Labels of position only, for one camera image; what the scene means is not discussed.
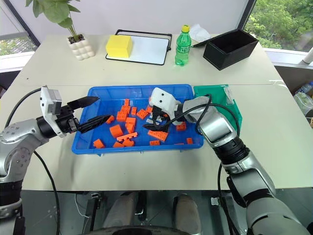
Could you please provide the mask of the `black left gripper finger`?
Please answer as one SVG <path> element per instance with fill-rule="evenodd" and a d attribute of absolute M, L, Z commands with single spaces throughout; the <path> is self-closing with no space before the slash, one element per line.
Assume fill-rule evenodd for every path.
<path fill-rule="evenodd" d="M 83 134 L 92 129 L 95 129 L 96 127 L 104 124 L 110 117 L 111 115 L 101 115 L 101 116 L 93 117 L 89 119 L 87 122 L 83 124 L 79 124 L 78 131 Z"/>
<path fill-rule="evenodd" d="M 67 105 L 72 110 L 76 110 L 79 108 L 85 108 L 87 106 L 90 106 L 91 104 L 93 104 L 97 100 L 99 100 L 99 97 L 97 97 L 97 96 L 85 96 L 83 98 L 71 101 L 71 102 L 67 103 Z"/>

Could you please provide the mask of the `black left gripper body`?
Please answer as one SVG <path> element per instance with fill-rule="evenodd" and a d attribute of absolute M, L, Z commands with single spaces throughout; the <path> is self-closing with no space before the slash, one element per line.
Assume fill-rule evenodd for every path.
<path fill-rule="evenodd" d="M 74 117 L 74 110 L 80 108 L 78 103 L 68 103 L 61 107 L 60 114 L 57 115 L 57 125 L 63 133 L 73 133 L 80 130 L 80 123 Z"/>

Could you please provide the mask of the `blue plastic bin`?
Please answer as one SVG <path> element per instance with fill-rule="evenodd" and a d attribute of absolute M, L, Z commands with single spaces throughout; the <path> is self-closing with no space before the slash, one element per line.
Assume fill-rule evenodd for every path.
<path fill-rule="evenodd" d="M 138 110 L 146 109 L 149 104 L 149 97 L 155 87 L 155 85 L 92 87 L 89 89 L 88 95 L 97 96 L 99 100 L 83 109 L 80 122 L 85 123 L 87 120 L 101 115 L 116 116 L 121 106 L 124 105 L 125 99 L 129 99 L 130 105 L 137 107 Z M 134 146 L 113 148 L 113 144 L 117 140 L 111 135 L 109 128 L 117 124 L 121 126 L 124 133 L 127 133 L 125 123 L 118 121 L 113 121 L 111 124 L 102 124 L 83 134 L 77 132 L 72 145 L 72 152 L 75 154 L 101 155 L 117 152 L 186 150 L 203 146 L 203 137 L 196 133 L 193 123 L 187 123 L 185 131 L 177 131 L 175 126 L 171 125 L 166 141 L 162 141 L 157 146 L 150 146 L 149 141 L 154 141 L 154 138 L 149 136 L 148 130 L 143 127 L 146 120 L 138 118 L 135 126 L 138 136 L 132 139 L 135 142 Z M 187 144 L 187 138 L 192 138 L 193 144 Z M 100 139 L 105 144 L 105 148 L 96 149 L 93 147 L 93 142 L 96 139 Z"/>

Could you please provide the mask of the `green plastic bin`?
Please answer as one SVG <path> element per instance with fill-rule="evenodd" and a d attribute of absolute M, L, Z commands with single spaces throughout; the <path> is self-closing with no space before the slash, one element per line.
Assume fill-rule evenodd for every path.
<path fill-rule="evenodd" d="M 230 122 L 230 124 L 237 130 L 237 125 L 239 125 L 239 129 L 241 130 L 242 125 L 242 115 L 239 111 L 237 103 L 233 98 L 230 87 L 225 85 L 207 85 L 207 86 L 194 86 L 194 97 L 204 96 L 207 94 L 211 94 L 212 102 L 215 104 L 220 104 L 227 109 L 229 109 L 233 115 L 227 111 L 223 107 L 216 107 L 216 109 L 222 113 Z"/>

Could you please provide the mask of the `large orange toy brick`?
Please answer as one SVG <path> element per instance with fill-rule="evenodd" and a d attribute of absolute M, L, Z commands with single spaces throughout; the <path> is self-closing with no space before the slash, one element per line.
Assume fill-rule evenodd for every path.
<path fill-rule="evenodd" d="M 124 135 L 123 130 L 119 124 L 110 127 L 109 130 L 114 138 L 118 138 Z"/>

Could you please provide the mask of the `long flat orange brick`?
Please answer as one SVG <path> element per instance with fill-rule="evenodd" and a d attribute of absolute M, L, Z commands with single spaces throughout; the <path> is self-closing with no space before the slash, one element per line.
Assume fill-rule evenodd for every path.
<path fill-rule="evenodd" d="M 132 139 L 138 136 L 137 132 L 129 133 L 126 135 L 122 135 L 116 138 L 117 141 L 125 141 L 126 139 Z"/>

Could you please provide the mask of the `white bubble plant pot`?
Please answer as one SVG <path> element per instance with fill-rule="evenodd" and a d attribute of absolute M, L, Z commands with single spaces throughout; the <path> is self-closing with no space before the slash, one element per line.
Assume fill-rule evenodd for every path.
<path fill-rule="evenodd" d="M 73 36 L 68 37 L 67 43 L 72 53 L 79 61 L 95 56 L 95 51 L 83 34 L 78 35 L 78 41 L 75 41 Z"/>

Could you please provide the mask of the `small black-framed whiteboard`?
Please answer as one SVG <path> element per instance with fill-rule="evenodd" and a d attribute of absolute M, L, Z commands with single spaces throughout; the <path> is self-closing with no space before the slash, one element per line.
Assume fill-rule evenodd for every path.
<path fill-rule="evenodd" d="M 128 58 L 112 57 L 106 59 L 162 66 L 165 63 L 167 52 L 171 50 L 172 34 L 133 31 L 119 29 L 116 35 L 130 36 L 133 48 Z"/>

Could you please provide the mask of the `green plastic soda bottle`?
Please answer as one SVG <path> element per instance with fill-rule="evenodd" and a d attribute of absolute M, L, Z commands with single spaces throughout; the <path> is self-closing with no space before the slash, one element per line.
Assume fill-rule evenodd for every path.
<path fill-rule="evenodd" d="M 181 34 L 176 40 L 176 55 L 175 64 L 179 66 L 184 66 L 189 60 L 189 51 L 191 47 L 191 37 L 189 35 L 190 26 L 183 25 L 181 28 Z"/>

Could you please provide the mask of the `black open box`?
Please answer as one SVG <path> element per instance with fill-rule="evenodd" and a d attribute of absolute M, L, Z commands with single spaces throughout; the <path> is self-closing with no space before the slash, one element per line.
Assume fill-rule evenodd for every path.
<path fill-rule="evenodd" d="M 248 58 L 258 40 L 241 29 L 235 29 L 208 40 L 203 58 L 218 70 L 223 70 Z"/>

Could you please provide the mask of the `grey rounded shape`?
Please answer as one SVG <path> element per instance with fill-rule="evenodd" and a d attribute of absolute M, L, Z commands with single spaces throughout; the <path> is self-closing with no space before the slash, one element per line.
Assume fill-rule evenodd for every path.
<path fill-rule="evenodd" d="M 201 235 L 201 220 L 196 202 L 188 194 L 174 198 L 172 224 L 175 229 L 190 235 Z"/>
<path fill-rule="evenodd" d="M 109 210 L 102 227 L 132 225 L 136 203 L 137 195 L 135 192 L 125 192 L 120 195 Z"/>

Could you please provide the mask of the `white crumpled tissue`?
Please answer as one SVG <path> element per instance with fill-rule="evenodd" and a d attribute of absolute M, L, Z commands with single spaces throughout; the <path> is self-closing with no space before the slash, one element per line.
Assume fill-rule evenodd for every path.
<path fill-rule="evenodd" d="M 199 24 L 194 24 L 191 26 L 189 35 L 191 39 L 198 43 L 211 38 L 211 35 L 208 33 L 208 31 L 202 28 Z"/>

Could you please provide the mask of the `green leafy plant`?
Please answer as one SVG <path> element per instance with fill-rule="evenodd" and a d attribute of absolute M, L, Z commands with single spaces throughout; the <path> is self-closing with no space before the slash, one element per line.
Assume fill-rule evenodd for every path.
<path fill-rule="evenodd" d="M 32 4 L 32 11 L 37 18 L 40 14 L 52 23 L 58 24 L 62 28 L 66 28 L 71 36 L 70 43 L 76 43 L 83 40 L 83 36 L 79 36 L 76 32 L 71 12 L 80 13 L 80 10 L 71 5 L 72 0 L 25 0 L 25 6 L 29 7 Z"/>

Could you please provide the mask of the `white pipe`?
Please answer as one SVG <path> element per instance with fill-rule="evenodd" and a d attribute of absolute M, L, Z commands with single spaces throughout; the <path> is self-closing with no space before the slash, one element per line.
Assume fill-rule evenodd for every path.
<path fill-rule="evenodd" d="M 299 62 L 300 65 L 304 65 L 304 66 L 308 66 L 311 63 L 313 63 L 313 47 L 310 49 L 310 51 Z"/>

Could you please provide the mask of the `black window frame post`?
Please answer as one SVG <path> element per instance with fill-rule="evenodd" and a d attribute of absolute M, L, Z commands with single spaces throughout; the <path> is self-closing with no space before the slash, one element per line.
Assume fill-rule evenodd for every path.
<path fill-rule="evenodd" d="M 250 14 L 251 14 L 254 6 L 255 6 L 256 1 L 257 0 L 248 0 L 247 5 L 246 5 L 246 7 L 244 9 L 244 12 L 242 14 L 242 17 L 241 17 L 241 19 L 239 21 L 239 24 L 238 24 L 238 27 L 237 27 L 238 29 L 240 29 L 240 30 L 244 29 L 244 27 L 245 27 L 245 25 L 246 25 L 246 23 L 247 23 L 247 21 L 249 19 L 249 16 L 250 16 Z"/>
<path fill-rule="evenodd" d="M 40 46 L 40 41 L 37 39 L 35 34 L 32 32 L 32 30 L 29 28 L 27 23 L 24 21 L 24 19 L 21 17 L 21 15 L 17 12 L 16 8 L 13 6 L 13 4 L 8 0 L 7 3 L 9 9 L 13 13 L 13 15 L 17 18 L 18 22 L 21 24 L 21 26 L 24 28 L 24 30 L 27 32 L 29 38 L 31 41 L 34 43 L 35 46 L 39 47 Z"/>

